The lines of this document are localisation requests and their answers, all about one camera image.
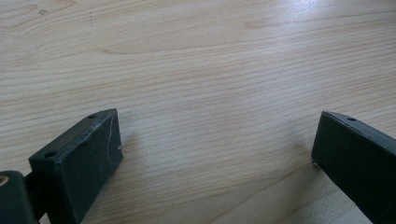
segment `wood grain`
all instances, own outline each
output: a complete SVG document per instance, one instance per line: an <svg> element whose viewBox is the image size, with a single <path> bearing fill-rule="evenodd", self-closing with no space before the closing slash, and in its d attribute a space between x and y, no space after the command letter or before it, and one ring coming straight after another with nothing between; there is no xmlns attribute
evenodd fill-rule
<svg viewBox="0 0 396 224"><path fill-rule="evenodd" d="M84 223L370 223L310 150L322 110L396 137L395 36L391 0L4 0L0 170L116 107Z"/></svg>

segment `black plastic part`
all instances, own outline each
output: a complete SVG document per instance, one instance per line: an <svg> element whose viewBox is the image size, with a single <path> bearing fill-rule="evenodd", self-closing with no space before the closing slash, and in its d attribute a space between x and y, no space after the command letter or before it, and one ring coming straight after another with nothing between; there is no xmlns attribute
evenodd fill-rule
<svg viewBox="0 0 396 224"><path fill-rule="evenodd" d="M29 159L35 183L27 185L40 195L32 204L45 201L51 223L80 223L121 159L117 110L88 116Z"/></svg>
<svg viewBox="0 0 396 224"><path fill-rule="evenodd" d="M323 112L312 158L375 224L396 223L396 140L361 121Z"/></svg>
<svg viewBox="0 0 396 224"><path fill-rule="evenodd" d="M0 212L1 224L37 223L21 173L0 172Z"/></svg>

